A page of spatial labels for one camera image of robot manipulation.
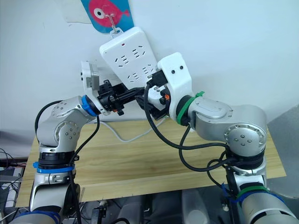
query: white wall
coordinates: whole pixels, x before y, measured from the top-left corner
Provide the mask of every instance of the white wall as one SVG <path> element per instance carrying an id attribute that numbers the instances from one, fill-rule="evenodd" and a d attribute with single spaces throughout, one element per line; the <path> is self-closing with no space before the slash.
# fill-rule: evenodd
<path id="1" fill-rule="evenodd" d="M 268 121 L 299 103 L 299 1 L 131 0 L 130 5 L 158 60 L 182 53 L 194 91 L 231 105 L 257 105 Z M 0 146 L 16 156 L 29 153 L 39 109 L 83 94 L 81 60 L 110 74 L 98 52 L 109 39 L 91 24 L 66 23 L 52 0 L 0 0 Z M 144 115 L 131 103 L 120 118 Z"/>

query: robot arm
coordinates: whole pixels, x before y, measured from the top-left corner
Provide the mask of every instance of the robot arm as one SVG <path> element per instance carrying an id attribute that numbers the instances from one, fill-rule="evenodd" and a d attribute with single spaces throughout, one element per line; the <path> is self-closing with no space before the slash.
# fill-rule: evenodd
<path id="1" fill-rule="evenodd" d="M 108 80 L 99 85 L 97 67 L 82 63 L 82 79 L 85 87 L 83 97 L 77 96 L 56 104 L 50 117 L 37 129 L 39 160 L 30 197 L 30 212 L 17 217 L 13 224 L 58 224 L 74 213 L 80 186 L 71 181 L 75 178 L 74 161 L 77 141 L 84 124 L 99 114 L 111 111 L 123 115 L 124 104 L 142 95 L 144 88 L 128 90 L 123 84 L 112 86 Z"/>
<path id="2" fill-rule="evenodd" d="M 147 88 L 166 88 L 169 116 L 180 125 L 190 125 L 206 140 L 225 142 L 226 157 L 239 161 L 226 166 L 226 172 L 230 191 L 240 203 L 246 222 L 298 224 L 282 200 L 266 189 L 264 111 L 252 105 L 229 106 L 202 97 L 202 92 L 194 96 L 188 68 L 179 53 L 163 58 L 157 67 L 159 71 L 151 76 Z"/>

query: power outlet socket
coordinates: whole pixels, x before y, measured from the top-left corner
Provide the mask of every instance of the power outlet socket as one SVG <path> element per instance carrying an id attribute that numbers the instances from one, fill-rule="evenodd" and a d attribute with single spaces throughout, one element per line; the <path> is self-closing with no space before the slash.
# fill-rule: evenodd
<path id="1" fill-rule="evenodd" d="M 145 33 L 133 27 L 100 47 L 100 54 L 128 88 L 145 87 L 157 61 Z"/>

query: wooden board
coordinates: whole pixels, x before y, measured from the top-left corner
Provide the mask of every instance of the wooden board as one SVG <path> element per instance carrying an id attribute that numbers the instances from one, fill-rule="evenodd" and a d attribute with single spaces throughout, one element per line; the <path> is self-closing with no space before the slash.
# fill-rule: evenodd
<path id="1" fill-rule="evenodd" d="M 124 139 L 131 139 L 150 126 L 147 121 L 109 123 Z M 96 125 L 85 125 L 78 146 L 89 137 Z M 185 127 L 166 120 L 159 130 L 171 141 L 179 143 Z M 195 132 L 189 133 L 185 145 L 207 143 Z M 186 160 L 196 167 L 205 167 L 209 160 L 218 158 L 222 147 L 184 151 Z M 281 160 L 268 133 L 267 177 L 286 176 Z M 38 160 L 38 144 L 34 140 L 17 200 L 17 207 L 28 206 L 35 170 L 32 163 Z M 180 161 L 178 150 L 163 143 L 156 134 L 149 134 L 130 143 L 120 142 L 104 125 L 97 135 L 80 152 L 76 162 L 75 183 L 81 186 L 81 201 L 94 201 L 133 195 L 150 194 L 178 189 L 213 185 L 206 173 L 193 172 Z M 225 181 L 225 170 L 211 172 L 219 182 Z"/>

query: green tape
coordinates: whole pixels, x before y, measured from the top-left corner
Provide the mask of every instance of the green tape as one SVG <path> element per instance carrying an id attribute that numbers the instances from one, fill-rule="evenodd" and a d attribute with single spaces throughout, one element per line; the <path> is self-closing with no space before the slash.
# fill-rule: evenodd
<path id="1" fill-rule="evenodd" d="M 237 198 L 239 198 L 243 194 L 245 194 L 249 191 L 253 191 L 253 190 L 265 190 L 265 191 L 269 192 L 269 190 L 266 189 L 264 186 L 252 186 L 252 187 L 247 187 L 247 188 L 244 188 L 243 190 L 241 190 L 240 193 L 237 195 Z"/>
<path id="2" fill-rule="evenodd" d="M 182 109 L 180 110 L 180 112 L 178 113 L 178 116 L 177 116 L 177 123 L 179 125 L 182 125 L 181 119 L 182 119 L 184 113 L 188 110 L 188 108 L 189 108 L 190 104 L 193 102 L 193 100 L 195 100 L 197 97 L 202 97 L 204 93 L 205 92 L 203 92 L 203 91 L 198 92 L 195 95 L 195 97 L 192 97 L 192 98 L 188 99 L 188 101 L 184 104 L 184 106 L 182 107 Z"/>

